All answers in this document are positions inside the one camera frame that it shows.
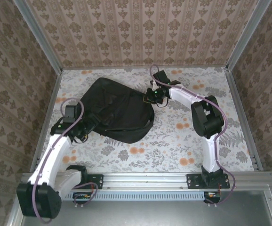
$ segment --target gray leaf pattern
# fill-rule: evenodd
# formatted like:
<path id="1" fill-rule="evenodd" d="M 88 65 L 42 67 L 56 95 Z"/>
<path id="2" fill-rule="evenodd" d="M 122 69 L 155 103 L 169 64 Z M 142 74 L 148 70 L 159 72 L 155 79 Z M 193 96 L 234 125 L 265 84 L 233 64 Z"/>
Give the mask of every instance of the gray leaf pattern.
<path id="1" fill-rule="evenodd" d="M 223 68 L 161 68 L 167 76 L 188 89 L 216 96 L 228 117 L 228 130 L 219 140 L 220 162 L 231 171 L 252 171 L 252 163 L 235 111 Z M 103 69 L 64 71 L 50 120 L 50 128 L 61 117 L 59 108 L 68 97 L 81 98 L 96 79 L 105 77 L 145 92 L 150 87 L 148 69 Z M 200 171 L 203 161 L 201 138 L 192 125 L 191 111 L 174 100 L 155 110 L 152 129 L 140 141 L 125 144 L 95 132 L 82 145 L 74 144 L 60 171 L 68 165 L 85 165 L 88 172 L 188 172 Z M 49 135 L 44 147 L 47 147 Z"/>

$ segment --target black backpack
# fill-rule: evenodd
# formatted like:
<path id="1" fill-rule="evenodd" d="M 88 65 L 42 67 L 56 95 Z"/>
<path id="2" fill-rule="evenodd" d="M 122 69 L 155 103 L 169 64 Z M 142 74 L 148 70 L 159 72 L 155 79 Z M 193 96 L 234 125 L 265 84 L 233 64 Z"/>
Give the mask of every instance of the black backpack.
<path id="1" fill-rule="evenodd" d="M 97 79 L 81 98 L 86 113 L 101 121 L 93 130 L 100 135 L 134 143 L 153 126 L 152 105 L 143 102 L 144 93 L 106 78 Z"/>

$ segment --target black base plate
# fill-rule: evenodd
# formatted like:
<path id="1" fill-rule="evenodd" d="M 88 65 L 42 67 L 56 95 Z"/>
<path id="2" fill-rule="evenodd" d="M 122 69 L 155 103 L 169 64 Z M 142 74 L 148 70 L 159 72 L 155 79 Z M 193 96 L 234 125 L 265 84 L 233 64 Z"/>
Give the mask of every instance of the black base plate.
<path id="1" fill-rule="evenodd" d="M 88 182 L 96 183 L 98 185 L 98 189 L 102 189 L 103 183 L 104 183 L 104 175 L 103 174 L 88 174 L 87 183 Z M 91 189 L 91 185 L 83 186 L 78 189 Z"/>
<path id="2" fill-rule="evenodd" d="M 217 177 L 216 181 L 214 183 L 210 183 L 209 186 L 205 184 L 205 182 L 202 179 L 202 174 L 200 173 L 186 174 L 186 179 L 188 189 L 202 189 L 202 188 L 218 189 L 219 184 L 221 188 L 230 188 L 229 181 L 226 182 L 226 180 L 228 179 L 228 175 L 225 173 L 220 177 Z"/>

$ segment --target wallpaper wall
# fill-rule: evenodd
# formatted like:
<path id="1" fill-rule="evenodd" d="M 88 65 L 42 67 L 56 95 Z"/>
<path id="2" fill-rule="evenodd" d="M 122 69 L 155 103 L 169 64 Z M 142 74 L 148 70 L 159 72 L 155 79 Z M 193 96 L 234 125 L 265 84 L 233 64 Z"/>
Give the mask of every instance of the wallpaper wall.
<path id="1" fill-rule="evenodd" d="M 258 0 L 26 0 L 63 67 L 224 65 Z"/>
<path id="2" fill-rule="evenodd" d="M 263 167 L 272 171 L 272 2 L 233 75 Z"/>
<path id="3" fill-rule="evenodd" d="M 12 0 L 0 0 L 0 225 L 30 169 L 55 79 Z"/>

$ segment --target white cable tray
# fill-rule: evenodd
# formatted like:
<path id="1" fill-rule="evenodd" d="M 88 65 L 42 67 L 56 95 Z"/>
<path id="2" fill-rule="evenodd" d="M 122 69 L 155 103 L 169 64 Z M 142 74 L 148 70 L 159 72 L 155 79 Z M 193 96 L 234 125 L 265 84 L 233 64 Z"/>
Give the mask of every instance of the white cable tray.
<path id="1" fill-rule="evenodd" d="M 73 201 L 73 194 L 66 195 L 64 201 Z M 98 191 L 94 201 L 199 201 L 204 200 L 204 192 L 106 192 Z"/>

